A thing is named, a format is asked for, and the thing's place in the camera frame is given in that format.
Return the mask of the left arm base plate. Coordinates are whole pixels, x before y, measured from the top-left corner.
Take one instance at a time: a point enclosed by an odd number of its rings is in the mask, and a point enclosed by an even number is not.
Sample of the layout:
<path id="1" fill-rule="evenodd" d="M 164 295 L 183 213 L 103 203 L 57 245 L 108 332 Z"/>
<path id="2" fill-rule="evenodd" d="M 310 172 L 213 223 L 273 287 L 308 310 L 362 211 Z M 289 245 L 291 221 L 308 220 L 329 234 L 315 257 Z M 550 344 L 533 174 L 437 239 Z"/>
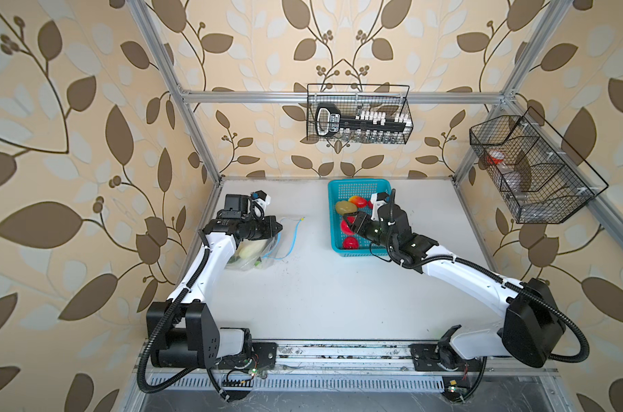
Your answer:
<path id="1" fill-rule="evenodd" d="M 251 341 L 244 344 L 243 350 L 237 355 L 220 358 L 215 367 L 220 370 L 253 370 L 273 369 L 277 362 L 278 345 L 275 342 Z"/>

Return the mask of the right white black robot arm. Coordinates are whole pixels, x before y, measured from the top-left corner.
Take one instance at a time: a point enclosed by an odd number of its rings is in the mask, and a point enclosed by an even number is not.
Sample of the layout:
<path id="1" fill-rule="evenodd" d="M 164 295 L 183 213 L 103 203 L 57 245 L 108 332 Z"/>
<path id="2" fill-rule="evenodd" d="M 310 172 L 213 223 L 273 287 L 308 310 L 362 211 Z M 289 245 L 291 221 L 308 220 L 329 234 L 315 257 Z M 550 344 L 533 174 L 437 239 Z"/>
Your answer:
<path id="1" fill-rule="evenodd" d="M 383 203 L 371 214 L 355 212 L 344 221 L 356 235 L 383 247 L 393 264 L 448 283 L 498 315 L 490 324 L 450 327 L 437 343 L 444 368 L 488 357 L 512 357 L 535 368 L 547 361 L 576 364 L 589 358 L 588 338 L 558 309 L 546 283 L 501 276 L 457 256 L 413 232 L 407 214 L 394 203 Z"/>

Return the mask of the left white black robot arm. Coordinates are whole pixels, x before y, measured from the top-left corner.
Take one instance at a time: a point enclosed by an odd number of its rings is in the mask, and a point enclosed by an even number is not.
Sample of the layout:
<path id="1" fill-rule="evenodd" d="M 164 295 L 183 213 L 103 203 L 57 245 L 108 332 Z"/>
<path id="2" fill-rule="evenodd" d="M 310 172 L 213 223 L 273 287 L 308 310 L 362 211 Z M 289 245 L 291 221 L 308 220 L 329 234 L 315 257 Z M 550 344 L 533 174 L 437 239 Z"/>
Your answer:
<path id="1" fill-rule="evenodd" d="M 256 364 L 251 332 L 220 328 L 210 297 L 241 244 L 270 241 L 282 231 L 275 216 L 265 212 L 269 204 L 270 196 L 263 191 L 229 194 L 223 209 L 198 231 L 202 245 L 183 279 L 167 300 L 148 309 L 149 338 L 138 360 L 140 391 L 163 391 L 198 369 L 210 372 L 225 358 L 240 368 Z"/>

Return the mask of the red tomato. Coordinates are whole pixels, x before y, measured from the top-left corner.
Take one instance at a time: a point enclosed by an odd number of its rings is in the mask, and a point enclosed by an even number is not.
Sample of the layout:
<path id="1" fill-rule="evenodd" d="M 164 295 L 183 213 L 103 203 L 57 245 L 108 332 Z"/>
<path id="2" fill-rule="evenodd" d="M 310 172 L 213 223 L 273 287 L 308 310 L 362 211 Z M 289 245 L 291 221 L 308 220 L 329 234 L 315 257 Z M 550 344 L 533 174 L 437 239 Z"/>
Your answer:
<path id="1" fill-rule="evenodd" d="M 343 250 L 356 250 L 360 248 L 359 240 L 353 236 L 345 238 L 342 242 Z"/>
<path id="2" fill-rule="evenodd" d="M 341 231 L 347 236 L 353 236 L 354 231 L 352 230 L 352 225 L 354 223 L 354 216 L 343 216 L 342 222 L 340 225 Z"/>

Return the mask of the clear zip top bag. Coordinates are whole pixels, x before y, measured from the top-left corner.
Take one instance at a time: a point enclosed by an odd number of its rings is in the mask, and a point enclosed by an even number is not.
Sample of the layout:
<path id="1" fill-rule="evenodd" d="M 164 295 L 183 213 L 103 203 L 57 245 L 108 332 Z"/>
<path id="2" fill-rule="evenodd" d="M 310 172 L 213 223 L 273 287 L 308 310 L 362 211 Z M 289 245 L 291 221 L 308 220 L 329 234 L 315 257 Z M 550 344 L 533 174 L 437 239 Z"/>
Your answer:
<path id="1" fill-rule="evenodd" d="M 280 262 L 285 261 L 294 251 L 298 240 L 299 229 L 301 228 L 301 223 L 305 221 L 304 217 L 284 217 L 282 218 L 282 226 L 283 229 L 279 233 L 282 234 L 282 245 L 277 254 L 280 258 L 279 260 L 272 259 L 263 259 L 262 256 L 265 254 L 265 251 L 268 245 L 274 240 L 277 234 L 268 239 L 268 243 L 266 247 L 263 249 L 263 252 L 260 257 L 257 259 L 244 260 L 240 259 L 237 251 L 234 255 L 229 259 L 227 264 L 227 268 L 231 271 L 251 271 L 251 270 L 266 270 L 269 269 L 273 264 L 278 264 Z"/>

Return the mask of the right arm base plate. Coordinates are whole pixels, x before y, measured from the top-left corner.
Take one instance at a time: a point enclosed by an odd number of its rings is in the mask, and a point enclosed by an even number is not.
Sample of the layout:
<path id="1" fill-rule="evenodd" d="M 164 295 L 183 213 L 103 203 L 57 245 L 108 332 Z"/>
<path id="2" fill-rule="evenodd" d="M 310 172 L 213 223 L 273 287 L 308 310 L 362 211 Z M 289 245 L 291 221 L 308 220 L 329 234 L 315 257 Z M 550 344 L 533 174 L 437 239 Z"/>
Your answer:
<path id="1" fill-rule="evenodd" d="M 413 343 L 409 352 L 416 372 L 464 373 L 479 372 L 480 358 L 464 360 L 448 344 Z"/>

